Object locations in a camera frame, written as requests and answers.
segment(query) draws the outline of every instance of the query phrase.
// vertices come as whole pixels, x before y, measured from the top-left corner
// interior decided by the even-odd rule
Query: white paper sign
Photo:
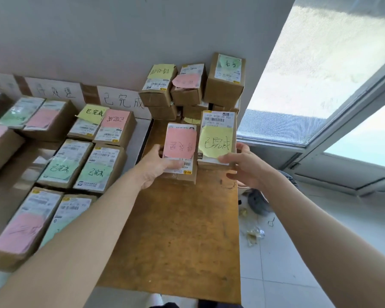
[[[48,99],[70,99],[77,109],[86,105],[80,83],[26,77],[27,85],[34,97]]]
[[[22,96],[14,76],[4,73],[0,73],[0,93],[5,93],[14,101],[18,100]]]
[[[151,120],[151,113],[141,101],[137,91],[117,89],[114,87],[97,86],[100,105],[111,109],[134,112],[134,117]]]

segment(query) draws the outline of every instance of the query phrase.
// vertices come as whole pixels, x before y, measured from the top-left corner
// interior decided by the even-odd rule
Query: right hand
[[[227,177],[238,180],[248,187],[261,190],[262,179],[268,174],[275,173],[276,170],[252,153],[248,145],[238,142],[237,150],[241,150],[241,153],[229,152],[218,157],[218,161],[221,163],[236,163],[234,170],[237,173],[227,173]]]

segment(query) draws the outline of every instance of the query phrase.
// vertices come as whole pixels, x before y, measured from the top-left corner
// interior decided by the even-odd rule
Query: white tile floor
[[[359,199],[320,187],[300,184],[312,201],[367,239],[385,254],[385,196],[372,195]],[[242,206],[247,207],[246,199]],[[258,225],[265,238],[248,246],[240,235],[241,297],[244,308],[334,307],[275,218],[261,217],[248,208],[248,216],[240,217],[240,229]],[[8,274],[0,273],[0,287]],[[85,308],[144,308],[149,294],[97,287]],[[175,302],[180,308],[197,306],[195,299],[163,295],[164,302]]]

